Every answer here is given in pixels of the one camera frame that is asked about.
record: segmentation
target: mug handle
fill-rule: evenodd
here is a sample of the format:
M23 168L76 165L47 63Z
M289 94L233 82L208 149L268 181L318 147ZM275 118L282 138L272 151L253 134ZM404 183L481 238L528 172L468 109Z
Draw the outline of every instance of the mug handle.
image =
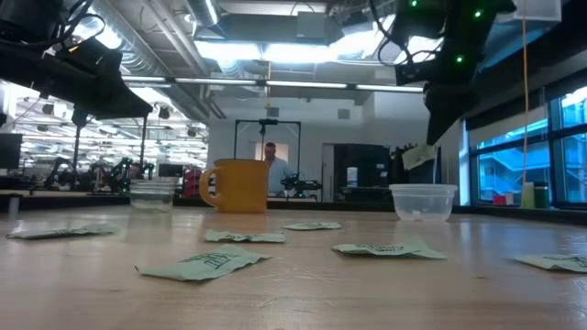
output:
M216 198L213 198L212 196L210 196L210 191L208 189L208 186L210 185L210 176L212 174L215 174L218 172L218 170L220 170L221 168L217 167L217 168L213 168L211 170L207 170L204 173L202 173L202 176L200 177L200 196L202 196L202 199L204 200L204 202L212 205L212 206L219 206L222 203L222 196L220 195L219 192L216 192Z

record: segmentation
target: desk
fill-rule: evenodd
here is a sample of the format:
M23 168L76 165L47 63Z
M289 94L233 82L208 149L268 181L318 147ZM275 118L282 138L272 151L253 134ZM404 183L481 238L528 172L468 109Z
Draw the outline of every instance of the desk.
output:
M585 329L587 277L511 261L528 253L586 253L587 229L488 216L401 222L395 214L271 210L171 216L128 206L23 212L0 220L3 330L93 329ZM330 231L286 231L286 244L239 244L273 255L204 283L141 278L141 267L218 247L208 228L279 232L301 221L338 221ZM113 236L8 240L22 229L108 222ZM339 243L388 244L421 236L446 261L345 257Z

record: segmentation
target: clear plastic container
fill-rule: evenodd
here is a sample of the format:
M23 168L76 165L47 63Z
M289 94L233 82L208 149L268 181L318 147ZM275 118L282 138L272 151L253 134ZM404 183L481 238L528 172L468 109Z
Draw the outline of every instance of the clear plastic container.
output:
M130 204L137 210L170 212L174 193L173 182L133 180L130 184Z
M458 187L450 184L390 184L395 212L402 220L449 219Z

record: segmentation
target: window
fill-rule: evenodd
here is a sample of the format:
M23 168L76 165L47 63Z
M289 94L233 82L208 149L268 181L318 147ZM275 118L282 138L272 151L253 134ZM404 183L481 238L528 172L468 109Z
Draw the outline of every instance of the window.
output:
M479 198L490 202L495 195L514 193L521 200L524 147L507 148L479 155ZM526 181L548 182L550 155L548 143L528 145Z
M587 124L587 87L560 98L563 127L575 127Z
M548 132L548 119L544 118L542 120L538 120L535 123L528 125L528 136L538 136L541 134L547 134ZM478 149L488 148L492 146L497 146L506 142L512 142L524 139L524 128L520 127L515 129L511 132L507 132L499 137L494 137L489 140L480 142L477 144Z
M587 203L587 134L565 137L562 144L566 201Z
M548 101L547 110L548 118L535 118L527 128L526 181L546 182L555 207L587 208L587 87ZM482 133L520 123L519 115L505 120L509 121L493 123ZM524 127L474 146L470 152L472 203L491 203L495 195L514 193L519 204Z

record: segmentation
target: red object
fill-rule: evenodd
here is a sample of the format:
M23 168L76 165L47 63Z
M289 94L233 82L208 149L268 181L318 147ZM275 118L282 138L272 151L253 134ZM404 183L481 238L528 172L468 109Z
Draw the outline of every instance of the red object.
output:
M195 198L200 195L200 177L202 170L188 170L183 174L183 198Z
M495 195L493 197L493 205L505 205L505 196L504 195Z

